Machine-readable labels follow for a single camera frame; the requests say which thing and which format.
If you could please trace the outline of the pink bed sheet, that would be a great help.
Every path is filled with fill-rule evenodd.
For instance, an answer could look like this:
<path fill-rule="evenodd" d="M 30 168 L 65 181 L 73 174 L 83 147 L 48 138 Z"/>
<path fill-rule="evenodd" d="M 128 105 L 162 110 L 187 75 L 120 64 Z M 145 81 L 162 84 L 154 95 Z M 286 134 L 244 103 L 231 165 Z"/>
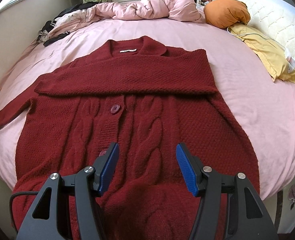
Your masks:
<path fill-rule="evenodd" d="M 63 40 L 38 45 L 0 91 L 0 110 L 42 74 L 88 55 L 108 40 L 148 36 L 166 46 L 204 49 L 215 83 L 257 155 L 260 195 L 269 198 L 295 177 L 295 84 L 273 81 L 258 56 L 227 31 L 205 23 L 101 20 Z"/>

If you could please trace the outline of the black white striped garment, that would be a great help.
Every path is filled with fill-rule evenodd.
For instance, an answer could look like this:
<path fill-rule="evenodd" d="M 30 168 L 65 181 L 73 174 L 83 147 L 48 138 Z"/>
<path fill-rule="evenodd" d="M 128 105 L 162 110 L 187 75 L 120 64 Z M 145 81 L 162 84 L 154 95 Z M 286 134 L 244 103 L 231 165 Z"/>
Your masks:
<path fill-rule="evenodd" d="M 43 46 L 47 47 L 56 41 L 62 40 L 66 36 L 70 34 L 70 31 L 64 31 L 63 33 L 53 33 L 53 29 L 56 26 L 57 21 L 47 21 L 42 29 L 38 32 L 38 36 L 36 38 L 37 43 L 42 43 Z"/>

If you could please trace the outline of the yellow pillow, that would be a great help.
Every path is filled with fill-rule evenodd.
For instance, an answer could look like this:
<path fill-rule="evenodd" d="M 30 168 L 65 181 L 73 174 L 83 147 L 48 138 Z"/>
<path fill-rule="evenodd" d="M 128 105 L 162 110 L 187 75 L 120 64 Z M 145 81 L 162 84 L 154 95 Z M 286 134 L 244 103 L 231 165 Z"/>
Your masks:
<path fill-rule="evenodd" d="M 295 60 L 288 48 L 241 23 L 227 27 L 227 32 L 243 41 L 259 57 L 273 81 L 280 79 L 295 83 Z"/>

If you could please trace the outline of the white tufted headboard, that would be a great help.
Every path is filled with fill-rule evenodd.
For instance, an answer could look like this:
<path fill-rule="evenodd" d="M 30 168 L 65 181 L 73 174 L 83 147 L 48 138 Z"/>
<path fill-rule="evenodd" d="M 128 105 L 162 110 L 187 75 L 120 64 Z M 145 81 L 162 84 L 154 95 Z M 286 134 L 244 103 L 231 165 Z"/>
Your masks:
<path fill-rule="evenodd" d="M 247 5 L 249 26 L 287 48 L 295 60 L 295 7 L 283 0 L 238 0 Z"/>

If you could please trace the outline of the pink crumpled duvet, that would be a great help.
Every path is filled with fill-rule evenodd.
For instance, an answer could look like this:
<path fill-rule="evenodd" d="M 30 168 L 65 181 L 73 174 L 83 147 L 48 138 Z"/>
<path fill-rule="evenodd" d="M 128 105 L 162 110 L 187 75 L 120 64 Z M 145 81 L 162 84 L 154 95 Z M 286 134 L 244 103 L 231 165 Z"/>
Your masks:
<path fill-rule="evenodd" d="M 104 19 L 138 21 L 169 18 L 180 22 L 205 23 L 205 16 L 194 0 L 140 0 L 127 4 L 99 3 L 93 7 L 63 15 L 57 20 L 53 33 L 75 32 Z"/>

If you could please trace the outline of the orange pillow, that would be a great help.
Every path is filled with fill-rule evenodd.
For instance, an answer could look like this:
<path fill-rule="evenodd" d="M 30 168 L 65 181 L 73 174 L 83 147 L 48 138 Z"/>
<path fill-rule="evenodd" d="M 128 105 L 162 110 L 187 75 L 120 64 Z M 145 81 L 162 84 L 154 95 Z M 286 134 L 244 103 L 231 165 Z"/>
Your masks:
<path fill-rule="evenodd" d="M 251 20 L 247 5 L 238 0 L 213 0 L 204 7 L 203 12 L 206 23 L 220 29 L 235 23 L 248 24 Z"/>

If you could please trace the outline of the dark red knit cardigan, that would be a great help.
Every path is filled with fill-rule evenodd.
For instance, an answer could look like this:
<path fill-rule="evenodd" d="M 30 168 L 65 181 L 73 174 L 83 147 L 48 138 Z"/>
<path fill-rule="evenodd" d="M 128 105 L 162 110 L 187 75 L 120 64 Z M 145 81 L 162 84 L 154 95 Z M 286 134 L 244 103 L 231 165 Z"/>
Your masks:
<path fill-rule="evenodd" d="M 37 191 L 54 172 L 94 163 L 111 142 L 120 154 L 98 202 L 108 239 L 187 239 L 199 205 L 175 152 L 222 174 L 243 172 L 256 189 L 258 160 L 216 88 L 206 51 L 150 37 L 105 42 L 41 75 L 0 110 L 0 128 L 26 112 L 16 147 L 15 191 Z"/>

